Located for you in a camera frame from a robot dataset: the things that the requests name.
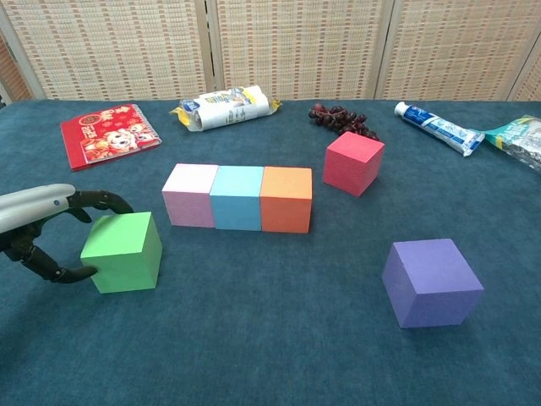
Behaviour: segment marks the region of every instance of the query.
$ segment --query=woven folding screen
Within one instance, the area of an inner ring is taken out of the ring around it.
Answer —
[[[20,75],[17,65],[11,58],[8,47],[0,37],[0,80],[7,96],[12,102],[30,99],[31,94],[25,80]]]
[[[541,38],[524,65],[513,90],[512,100],[541,102]]]
[[[540,16],[539,0],[396,0],[376,97],[505,100]]]
[[[390,6],[217,0],[224,86],[260,85],[281,99],[372,98]]]
[[[195,0],[2,0],[54,99],[175,99],[206,91]]]

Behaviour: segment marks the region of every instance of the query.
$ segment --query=red notebook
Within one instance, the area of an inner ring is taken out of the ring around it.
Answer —
[[[61,123],[60,129],[73,171],[161,143],[160,137],[135,104],[89,112]]]

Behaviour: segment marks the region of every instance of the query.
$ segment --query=green cube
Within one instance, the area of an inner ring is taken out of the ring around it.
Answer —
[[[91,278],[101,294],[155,288],[160,259],[160,236],[150,212],[97,219],[81,252],[81,262],[98,269]]]

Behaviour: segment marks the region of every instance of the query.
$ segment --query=grapes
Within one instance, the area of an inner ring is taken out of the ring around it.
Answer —
[[[308,116],[314,118],[316,125],[322,125],[339,135],[349,131],[371,138],[372,140],[380,140],[378,135],[364,124],[366,121],[364,114],[357,115],[355,112],[349,112],[342,106],[333,106],[327,109],[321,103],[315,103],[309,110]]]

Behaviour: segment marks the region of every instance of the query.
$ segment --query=robotic hand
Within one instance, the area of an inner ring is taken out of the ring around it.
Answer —
[[[21,261],[31,271],[56,283],[74,283],[97,272],[93,266],[77,270],[62,268],[34,245],[43,224],[67,212],[81,222],[92,222],[83,207],[111,209],[117,214],[132,213],[120,196],[105,190],[78,191],[71,184],[49,184],[0,196],[0,252],[12,261]]]

